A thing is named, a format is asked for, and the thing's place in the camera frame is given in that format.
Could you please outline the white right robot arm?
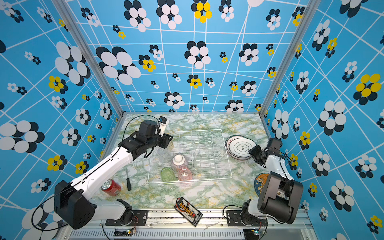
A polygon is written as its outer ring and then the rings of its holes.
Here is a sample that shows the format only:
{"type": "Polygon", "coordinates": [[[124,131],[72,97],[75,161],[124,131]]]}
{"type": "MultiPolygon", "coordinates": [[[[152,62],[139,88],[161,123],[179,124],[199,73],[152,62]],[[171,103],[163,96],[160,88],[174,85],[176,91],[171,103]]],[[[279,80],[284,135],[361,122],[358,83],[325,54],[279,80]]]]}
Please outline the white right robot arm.
{"type": "Polygon", "coordinates": [[[280,224],[292,224],[296,219],[304,187],[289,174],[281,146],[281,140],[270,138],[263,150],[259,145],[249,150],[254,161],[270,172],[258,200],[243,204],[241,221],[246,226],[260,224],[259,213],[273,217],[280,224]]]}

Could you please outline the plain white plate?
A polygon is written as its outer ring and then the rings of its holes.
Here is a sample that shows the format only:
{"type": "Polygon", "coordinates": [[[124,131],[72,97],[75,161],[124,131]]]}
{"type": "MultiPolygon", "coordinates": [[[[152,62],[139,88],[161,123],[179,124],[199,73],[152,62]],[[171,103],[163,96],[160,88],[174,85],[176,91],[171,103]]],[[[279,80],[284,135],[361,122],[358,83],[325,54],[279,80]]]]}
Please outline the plain white plate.
{"type": "Polygon", "coordinates": [[[237,138],[229,143],[229,150],[238,160],[248,160],[251,158],[249,150],[255,147],[257,143],[248,138],[237,138]]]}

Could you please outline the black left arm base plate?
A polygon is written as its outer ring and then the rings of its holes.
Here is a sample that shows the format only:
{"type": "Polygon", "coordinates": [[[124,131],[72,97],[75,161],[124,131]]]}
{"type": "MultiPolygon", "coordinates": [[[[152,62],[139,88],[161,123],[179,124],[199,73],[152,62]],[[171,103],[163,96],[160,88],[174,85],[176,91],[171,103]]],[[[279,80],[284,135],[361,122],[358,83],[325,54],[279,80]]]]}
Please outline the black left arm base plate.
{"type": "Polygon", "coordinates": [[[123,214],[118,220],[107,219],[106,226],[126,227],[145,226],[148,219],[148,210],[130,210],[123,214]]]}

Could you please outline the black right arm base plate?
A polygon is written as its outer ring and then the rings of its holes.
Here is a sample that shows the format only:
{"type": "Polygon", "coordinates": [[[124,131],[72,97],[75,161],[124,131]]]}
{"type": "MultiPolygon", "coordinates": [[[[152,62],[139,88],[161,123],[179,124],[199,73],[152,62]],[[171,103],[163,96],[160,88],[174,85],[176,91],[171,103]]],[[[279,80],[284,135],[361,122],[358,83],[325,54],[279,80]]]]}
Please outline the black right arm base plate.
{"type": "Polygon", "coordinates": [[[228,227],[246,227],[241,218],[241,210],[225,210],[228,227]]]}

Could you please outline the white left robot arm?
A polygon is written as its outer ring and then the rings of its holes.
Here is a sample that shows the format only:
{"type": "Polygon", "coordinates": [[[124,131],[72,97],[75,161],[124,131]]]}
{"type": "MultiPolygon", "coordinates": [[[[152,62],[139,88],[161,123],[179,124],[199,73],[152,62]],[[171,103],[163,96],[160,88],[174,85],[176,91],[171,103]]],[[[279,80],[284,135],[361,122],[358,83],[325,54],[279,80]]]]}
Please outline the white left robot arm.
{"type": "Polygon", "coordinates": [[[113,220],[126,226],[132,222],[132,206],[117,199],[114,202],[92,201],[93,195],[115,173],[135,161],[140,155],[148,157],[147,150],[167,148],[173,136],[166,133],[169,121],[160,117],[156,121],[141,122],[138,131],[123,139],[110,155],[86,173],[55,187],[54,212],[74,230],[91,221],[113,220]]]}

